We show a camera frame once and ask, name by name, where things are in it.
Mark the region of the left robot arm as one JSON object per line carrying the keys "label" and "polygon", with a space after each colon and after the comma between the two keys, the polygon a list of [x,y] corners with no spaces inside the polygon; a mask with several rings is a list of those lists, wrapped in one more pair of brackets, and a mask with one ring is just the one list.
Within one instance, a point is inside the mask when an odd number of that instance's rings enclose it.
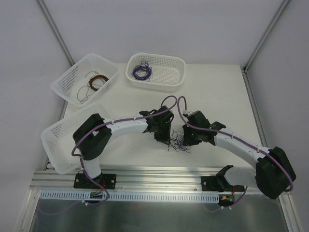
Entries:
{"label": "left robot arm", "polygon": [[115,121],[92,114],[73,134],[72,156],[79,157],[83,172],[75,176],[75,189],[115,189],[115,174],[103,174],[99,156],[110,139],[133,133],[153,132],[158,142],[169,144],[174,114],[166,106],[158,110],[141,111],[132,118]]}

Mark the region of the aluminium mounting rail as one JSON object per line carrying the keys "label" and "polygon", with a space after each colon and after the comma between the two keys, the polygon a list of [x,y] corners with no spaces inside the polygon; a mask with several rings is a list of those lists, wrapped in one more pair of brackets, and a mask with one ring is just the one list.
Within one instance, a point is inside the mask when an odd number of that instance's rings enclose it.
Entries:
{"label": "aluminium mounting rail", "polygon": [[[201,193],[201,177],[216,175],[220,167],[147,167],[101,165],[104,174],[116,174],[117,191]],[[74,190],[75,169],[67,174],[36,171],[30,189]]]}

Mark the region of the right aluminium frame post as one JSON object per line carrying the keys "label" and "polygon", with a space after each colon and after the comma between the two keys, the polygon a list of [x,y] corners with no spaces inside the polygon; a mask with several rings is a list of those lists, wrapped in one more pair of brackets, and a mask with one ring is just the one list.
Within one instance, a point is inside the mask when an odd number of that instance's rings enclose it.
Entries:
{"label": "right aluminium frame post", "polygon": [[287,7],[291,3],[291,0],[282,0],[275,11],[274,15],[272,16],[269,24],[267,25],[265,31],[263,32],[261,38],[259,39],[257,45],[255,46],[250,58],[246,62],[243,67],[244,73],[247,73],[249,68],[252,66],[254,61],[256,60],[259,53],[262,51],[262,48],[266,44],[271,32],[274,30],[275,26],[279,22],[280,18],[282,17],[283,13],[286,11]]}

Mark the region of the white basket near left arm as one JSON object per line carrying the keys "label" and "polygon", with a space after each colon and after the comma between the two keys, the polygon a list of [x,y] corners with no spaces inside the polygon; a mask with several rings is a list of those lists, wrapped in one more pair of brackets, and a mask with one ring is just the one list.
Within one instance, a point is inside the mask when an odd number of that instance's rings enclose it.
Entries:
{"label": "white basket near left arm", "polygon": [[102,118],[113,117],[112,112],[99,102],[82,108],[68,106],[64,118],[41,133],[42,145],[58,174],[68,174],[81,167],[79,158],[71,155],[75,146],[72,136],[92,114],[96,113]]}

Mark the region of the aluminium frame post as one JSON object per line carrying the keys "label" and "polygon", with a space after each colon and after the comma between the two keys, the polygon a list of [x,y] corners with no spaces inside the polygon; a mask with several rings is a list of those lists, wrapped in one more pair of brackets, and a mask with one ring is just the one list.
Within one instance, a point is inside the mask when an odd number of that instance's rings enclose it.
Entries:
{"label": "aluminium frame post", "polygon": [[250,58],[246,62],[243,67],[244,73],[247,73],[249,68],[252,66],[254,61],[256,60],[259,53],[262,51],[262,48],[266,44],[271,32],[274,30],[275,26],[279,22],[280,18],[282,17],[283,13],[286,11],[287,7],[291,3],[291,0],[282,0],[275,11],[274,15],[272,16],[269,24],[267,25],[265,31],[263,32],[261,38],[259,39],[257,45],[255,46]]}
{"label": "aluminium frame post", "polygon": [[44,0],[36,0],[36,3],[38,4],[38,7],[40,8],[45,20],[47,21],[61,51],[63,52],[67,62],[69,63],[70,66],[73,66],[75,64],[74,59],[72,55],[70,54],[70,51],[48,9],[47,4],[45,3]]}

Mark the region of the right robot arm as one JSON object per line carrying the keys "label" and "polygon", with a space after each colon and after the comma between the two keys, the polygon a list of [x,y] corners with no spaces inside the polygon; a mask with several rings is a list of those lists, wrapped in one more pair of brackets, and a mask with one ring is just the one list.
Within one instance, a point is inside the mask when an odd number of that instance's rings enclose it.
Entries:
{"label": "right robot arm", "polygon": [[287,192],[296,180],[296,174],[283,149],[252,145],[224,124],[217,121],[210,123],[201,111],[184,110],[183,119],[184,146],[210,143],[233,153],[250,165],[249,168],[227,165],[215,176],[204,177],[202,183],[207,189],[224,192],[233,186],[247,186],[258,188],[268,198],[276,199]]}

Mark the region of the left aluminium frame post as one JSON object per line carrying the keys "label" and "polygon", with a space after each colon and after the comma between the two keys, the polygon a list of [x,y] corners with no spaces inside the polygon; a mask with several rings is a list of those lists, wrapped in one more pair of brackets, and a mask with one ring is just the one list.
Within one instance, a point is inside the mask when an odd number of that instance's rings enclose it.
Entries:
{"label": "left aluminium frame post", "polygon": [[47,21],[61,51],[63,52],[67,62],[69,63],[70,66],[73,66],[75,64],[74,59],[72,55],[70,54],[70,51],[48,9],[47,4],[45,3],[44,0],[36,0],[36,3],[38,4],[38,7],[40,8],[45,20]]}

